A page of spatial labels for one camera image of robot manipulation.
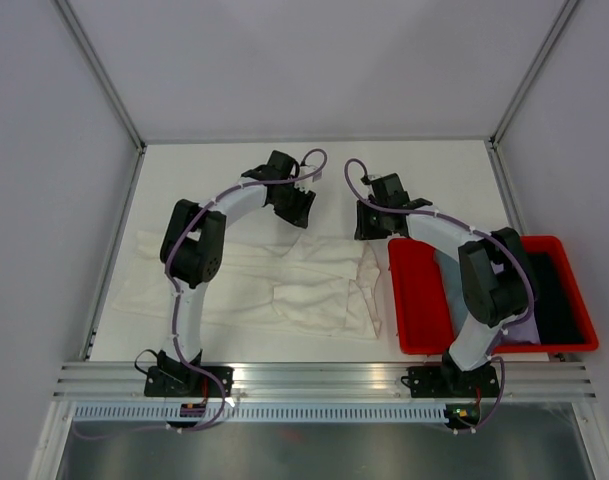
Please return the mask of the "white t shirt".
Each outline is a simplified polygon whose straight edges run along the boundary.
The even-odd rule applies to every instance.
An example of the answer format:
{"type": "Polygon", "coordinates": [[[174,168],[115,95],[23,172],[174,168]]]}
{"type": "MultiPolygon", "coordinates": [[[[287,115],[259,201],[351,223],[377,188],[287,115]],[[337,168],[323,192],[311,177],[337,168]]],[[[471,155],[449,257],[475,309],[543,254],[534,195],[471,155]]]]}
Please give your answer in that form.
{"type": "Polygon", "coordinates": [[[226,243],[203,320],[323,337],[375,340],[381,328],[371,247],[302,234],[291,246],[226,243]]]}

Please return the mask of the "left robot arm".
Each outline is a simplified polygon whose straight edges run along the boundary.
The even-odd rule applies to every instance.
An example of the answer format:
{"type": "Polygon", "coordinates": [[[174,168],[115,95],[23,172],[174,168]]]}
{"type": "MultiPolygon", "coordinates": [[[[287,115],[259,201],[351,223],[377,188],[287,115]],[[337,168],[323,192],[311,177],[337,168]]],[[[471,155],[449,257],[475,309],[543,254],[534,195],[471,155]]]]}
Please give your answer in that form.
{"type": "Polygon", "coordinates": [[[266,163],[244,172],[204,204],[176,203],[160,260],[172,292],[172,350],[167,355],[177,362],[168,372],[167,383],[179,395],[193,395],[202,384],[203,304],[209,283],[222,265],[227,228],[270,206],[278,218],[306,229],[316,194],[305,189],[304,183],[319,180],[327,162],[328,154],[321,148],[310,150],[301,161],[275,150],[266,163]]]}

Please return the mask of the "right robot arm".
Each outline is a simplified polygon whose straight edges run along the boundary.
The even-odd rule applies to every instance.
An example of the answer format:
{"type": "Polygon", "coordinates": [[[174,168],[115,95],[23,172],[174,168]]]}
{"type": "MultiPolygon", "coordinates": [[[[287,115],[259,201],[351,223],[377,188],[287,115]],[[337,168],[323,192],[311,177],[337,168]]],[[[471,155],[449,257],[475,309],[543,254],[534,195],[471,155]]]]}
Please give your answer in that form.
{"type": "Polygon", "coordinates": [[[499,338],[534,310],[537,283],[519,233],[511,227],[483,231],[441,212],[424,198],[412,199],[395,173],[365,174],[369,194],[357,198],[357,240],[404,237],[432,247],[459,269],[464,323],[443,355],[443,388],[462,395],[476,381],[475,369],[491,360],[499,338]]]}

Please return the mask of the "grey-blue rolled t shirt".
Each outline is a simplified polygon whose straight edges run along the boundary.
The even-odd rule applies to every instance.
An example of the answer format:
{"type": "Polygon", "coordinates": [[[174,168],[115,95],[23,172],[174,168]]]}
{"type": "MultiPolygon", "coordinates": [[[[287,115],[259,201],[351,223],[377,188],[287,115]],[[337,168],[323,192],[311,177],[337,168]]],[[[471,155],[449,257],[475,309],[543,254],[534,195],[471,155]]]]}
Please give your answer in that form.
{"type": "Polygon", "coordinates": [[[453,258],[441,251],[435,252],[434,259],[440,270],[453,332],[458,336],[468,315],[463,298],[460,267],[453,258]]]}

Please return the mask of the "red plastic bin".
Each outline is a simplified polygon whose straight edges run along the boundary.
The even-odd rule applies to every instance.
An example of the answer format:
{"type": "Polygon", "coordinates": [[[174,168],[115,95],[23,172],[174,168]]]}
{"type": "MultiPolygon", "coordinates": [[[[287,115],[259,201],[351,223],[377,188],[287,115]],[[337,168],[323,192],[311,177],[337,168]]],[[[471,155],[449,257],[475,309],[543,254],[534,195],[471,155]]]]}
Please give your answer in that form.
{"type": "MultiPolygon", "coordinates": [[[[523,236],[521,240],[527,254],[551,256],[585,343],[499,345],[495,351],[500,354],[558,354],[597,350],[599,340],[562,243],[554,236],[523,236]]],[[[399,345],[408,355],[441,354],[455,340],[434,254],[433,247],[411,239],[394,238],[388,243],[399,345]]]]}

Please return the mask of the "lilac rolled t shirt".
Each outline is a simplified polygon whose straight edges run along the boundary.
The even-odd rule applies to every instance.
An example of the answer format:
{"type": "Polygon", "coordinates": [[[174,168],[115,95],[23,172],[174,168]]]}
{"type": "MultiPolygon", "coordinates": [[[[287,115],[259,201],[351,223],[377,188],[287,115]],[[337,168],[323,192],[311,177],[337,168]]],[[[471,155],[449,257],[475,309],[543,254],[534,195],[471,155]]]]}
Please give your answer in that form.
{"type": "Polygon", "coordinates": [[[499,335],[499,344],[504,345],[539,345],[540,335],[536,322],[531,319],[523,323],[504,325],[499,335]]]}

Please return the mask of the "black rolled t shirt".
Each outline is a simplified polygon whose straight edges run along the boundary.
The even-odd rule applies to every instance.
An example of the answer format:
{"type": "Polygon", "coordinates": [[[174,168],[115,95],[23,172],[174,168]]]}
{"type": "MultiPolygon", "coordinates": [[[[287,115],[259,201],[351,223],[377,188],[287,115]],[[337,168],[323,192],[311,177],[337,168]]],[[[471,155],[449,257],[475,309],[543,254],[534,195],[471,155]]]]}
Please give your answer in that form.
{"type": "Polygon", "coordinates": [[[543,345],[584,344],[585,338],[575,320],[568,295],[550,255],[528,254],[536,277],[535,324],[543,345]]]}

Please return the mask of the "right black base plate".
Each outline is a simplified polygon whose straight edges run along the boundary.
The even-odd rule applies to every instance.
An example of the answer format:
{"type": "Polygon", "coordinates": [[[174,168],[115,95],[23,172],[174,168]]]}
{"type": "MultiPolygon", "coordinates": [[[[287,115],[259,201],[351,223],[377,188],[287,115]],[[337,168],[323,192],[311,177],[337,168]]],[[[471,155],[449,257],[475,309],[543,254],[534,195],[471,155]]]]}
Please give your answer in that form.
{"type": "Polygon", "coordinates": [[[412,398],[496,398],[500,382],[493,366],[485,365],[471,371],[446,365],[427,364],[407,369],[401,378],[412,398]]]}

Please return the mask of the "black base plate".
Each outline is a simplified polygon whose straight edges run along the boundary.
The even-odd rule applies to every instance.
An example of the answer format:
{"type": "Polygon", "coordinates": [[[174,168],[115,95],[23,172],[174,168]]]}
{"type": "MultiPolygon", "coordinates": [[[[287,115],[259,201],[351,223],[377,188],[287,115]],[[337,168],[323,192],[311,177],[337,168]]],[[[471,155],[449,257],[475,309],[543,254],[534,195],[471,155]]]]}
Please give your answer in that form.
{"type": "Polygon", "coordinates": [[[231,395],[234,373],[232,367],[204,366],[202,353],[191,360],[190,364],[193,369],[171,358],[163,350],[155,352],[151,349],[142,351],[133,362],[135,370],[146,377],[146,397],[222,398],[231,395]],[[143,368],[139,365],[139,358],[143,354],[151,354],[155,358],[152,366],[143,368]]]}
{"type": "Polygon", "coordinates": [[[407,369],[401,378],[412,398],[496,398],[500,382],[493,366],[485,365],[471,371],[446,365],[427,364],[407,369]]]}

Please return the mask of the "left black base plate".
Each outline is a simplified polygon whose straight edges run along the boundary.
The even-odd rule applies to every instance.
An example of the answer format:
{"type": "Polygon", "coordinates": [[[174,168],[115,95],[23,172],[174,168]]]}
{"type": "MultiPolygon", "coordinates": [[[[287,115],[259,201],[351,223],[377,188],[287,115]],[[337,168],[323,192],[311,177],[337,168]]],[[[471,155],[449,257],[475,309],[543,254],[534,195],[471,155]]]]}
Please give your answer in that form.
{"type": "Polygon", "coordinates": [[[193,369],[171,358],[163,350],[155,352],[151,349],[142,351],[133,362],[135,370],[146,377],[146,397],[222,398],[231,395],[234,373],[232,367],[204,366],[202,353],[191,360],[190,364],[193,369]],[[151,354],[155,358],[152,366],[143,368],[139,365],[139,358],[143,354],[151,354]]]}

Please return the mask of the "aluminium mounting rail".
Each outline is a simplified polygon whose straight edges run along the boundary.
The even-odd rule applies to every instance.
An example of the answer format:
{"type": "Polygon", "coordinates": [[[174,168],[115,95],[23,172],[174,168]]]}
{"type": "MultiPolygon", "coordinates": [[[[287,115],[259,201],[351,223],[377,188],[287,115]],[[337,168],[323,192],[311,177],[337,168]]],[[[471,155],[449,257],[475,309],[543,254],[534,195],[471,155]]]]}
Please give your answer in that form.
{"type": "MultiPolygon", "coordinates": [[[[234,363],[232,395],[249,401],[394,402],[410,397],[404,363],[234,363]]],[[[581,362],[505,363],[509,402],[591,402],[596,399],[581,362]]],[[[64,364],[55,400],[140,400],[144,376],[125,362],[64,364]]]]}

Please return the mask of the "left aluminium frame post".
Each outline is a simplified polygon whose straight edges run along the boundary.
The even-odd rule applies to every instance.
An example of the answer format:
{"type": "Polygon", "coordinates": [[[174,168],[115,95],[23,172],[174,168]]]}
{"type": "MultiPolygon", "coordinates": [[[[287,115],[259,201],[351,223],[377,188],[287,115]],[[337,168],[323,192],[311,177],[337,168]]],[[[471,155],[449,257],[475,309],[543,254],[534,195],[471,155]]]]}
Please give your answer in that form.
{"type": "Polygon", "coordinates": [[[146,142],[140,135],[73,5],[67,0],[53,0],[52,5],[130,142],[138,153],[142,153],[146,148],[146,142]]]}

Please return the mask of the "aluminium frame post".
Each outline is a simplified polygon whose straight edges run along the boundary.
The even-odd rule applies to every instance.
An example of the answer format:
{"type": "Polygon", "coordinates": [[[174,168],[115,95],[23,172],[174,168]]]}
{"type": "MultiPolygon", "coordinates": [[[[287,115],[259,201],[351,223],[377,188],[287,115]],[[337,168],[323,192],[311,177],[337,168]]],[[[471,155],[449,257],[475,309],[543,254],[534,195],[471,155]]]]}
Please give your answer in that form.
{"type": "Polygon", "coordinates": [[[146,142],[140,135],[73,5],[67,0],[53,0],[52,5],[130,142],[138,153],[142,153],[146,148],[146,142]]]}
{"type": "Polygon", "coordinates": [[[581,0],[565,0],[562,2],[535,56],[521,78],[495,130],[488,139],[488,145],[491,149],[496,150],[507,134],[509,127],[512,125],[528,94],[552,57],[556,46],[581,5],[581,0]]]}

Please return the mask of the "right aluminium frame post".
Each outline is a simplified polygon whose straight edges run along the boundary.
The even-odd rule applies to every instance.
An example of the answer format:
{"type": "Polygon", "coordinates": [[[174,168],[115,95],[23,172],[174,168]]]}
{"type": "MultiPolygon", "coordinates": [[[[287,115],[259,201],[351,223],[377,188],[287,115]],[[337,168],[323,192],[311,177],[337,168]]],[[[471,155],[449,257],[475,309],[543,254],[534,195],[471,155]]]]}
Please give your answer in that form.
{"type": "Polygon", "coordinates": [[[495,130],[488,139],[488,145],[491,149],[496,150],[507,134],[509,127],[512,125],[528,94],[552,57],[556,46],[581,5],[581,0],[565,0],[562,2],[535,56],[521,78],[495,130]]]}

